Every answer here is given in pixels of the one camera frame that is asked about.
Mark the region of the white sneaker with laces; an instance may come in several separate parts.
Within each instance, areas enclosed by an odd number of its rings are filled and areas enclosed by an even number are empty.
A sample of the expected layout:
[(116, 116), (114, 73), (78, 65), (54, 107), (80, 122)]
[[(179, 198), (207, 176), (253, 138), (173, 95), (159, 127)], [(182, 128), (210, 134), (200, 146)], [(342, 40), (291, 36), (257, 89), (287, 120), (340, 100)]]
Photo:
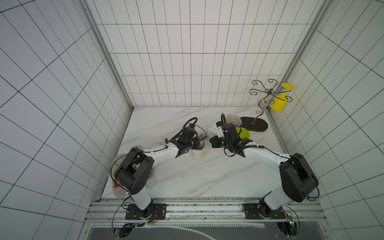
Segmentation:
[(212, 144), (210, 143), (210, 139), (217, 135), (216, 127), (210, 126), (207, 130), (207, 137), (199, 142), (198, 149), (192, 150), (192, 158), (194, 160), (202, 160), (207, 153), (211, 150)]

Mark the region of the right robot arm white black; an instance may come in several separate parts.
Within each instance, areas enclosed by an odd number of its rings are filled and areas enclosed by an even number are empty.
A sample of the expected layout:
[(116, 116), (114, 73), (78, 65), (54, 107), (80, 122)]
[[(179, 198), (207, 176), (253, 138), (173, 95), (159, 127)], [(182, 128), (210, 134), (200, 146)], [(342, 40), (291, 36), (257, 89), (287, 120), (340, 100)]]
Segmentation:
[(259, 201), (258, 209), (265, 218), (283, 205), (301, 203), (318, 188), (319, 182), (303, 155), (280, 154), (248, 138), (241, 138), (236, 127), (226, 121), (224, 114), (221, 114), (221, 120), (216, 123), (216, 131), (217, 134), (210, 139), (213, 148), (229, 151), (230, 157), (239, 155), (256, 160), (280, 174), (281, 186)]

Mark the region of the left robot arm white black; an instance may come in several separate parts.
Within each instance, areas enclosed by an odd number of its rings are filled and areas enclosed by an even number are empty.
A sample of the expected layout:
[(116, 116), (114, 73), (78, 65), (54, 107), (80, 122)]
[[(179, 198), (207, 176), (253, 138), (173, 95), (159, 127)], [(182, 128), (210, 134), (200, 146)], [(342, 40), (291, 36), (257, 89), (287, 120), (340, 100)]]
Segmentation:
[(197, 150), (202, 141), (195, 130), (197, 117), (189, 119), (182, 129), (170, 140), (165, 140), (165, 145), (152, 150), (142, 150), (139, 147), (132, 148), (123, 155), (123, 161), (115, 172), (111, 173), (112, 181), (127, 191), (133, 200), (136, 208), (140, 211), (147, 211), (153, 203), (147, 193), (145, 185), (150, 178), (152, 168), (166, 160), (176, 159), (190, 150)]

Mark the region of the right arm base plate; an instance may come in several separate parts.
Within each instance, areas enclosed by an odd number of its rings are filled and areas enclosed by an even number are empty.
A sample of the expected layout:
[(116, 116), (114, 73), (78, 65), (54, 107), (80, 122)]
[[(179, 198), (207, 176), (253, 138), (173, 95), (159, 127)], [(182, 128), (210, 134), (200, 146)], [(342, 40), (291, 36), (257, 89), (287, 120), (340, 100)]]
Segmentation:
[(286, 215), (278, 210), (271, 210), (264, 204), (243, 204), (242, 210), (247, 220), (285, 220)]

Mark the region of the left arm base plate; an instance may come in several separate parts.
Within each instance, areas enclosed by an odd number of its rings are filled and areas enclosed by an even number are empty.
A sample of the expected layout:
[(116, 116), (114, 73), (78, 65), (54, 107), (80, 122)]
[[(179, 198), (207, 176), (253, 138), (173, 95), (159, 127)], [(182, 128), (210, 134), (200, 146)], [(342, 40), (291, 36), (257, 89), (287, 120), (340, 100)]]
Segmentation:
[(126, 220), (164, 220), (167, 213), (167, 204), (149, 204), (145, 210), (140, 210), (135, 204), (129, 204)]

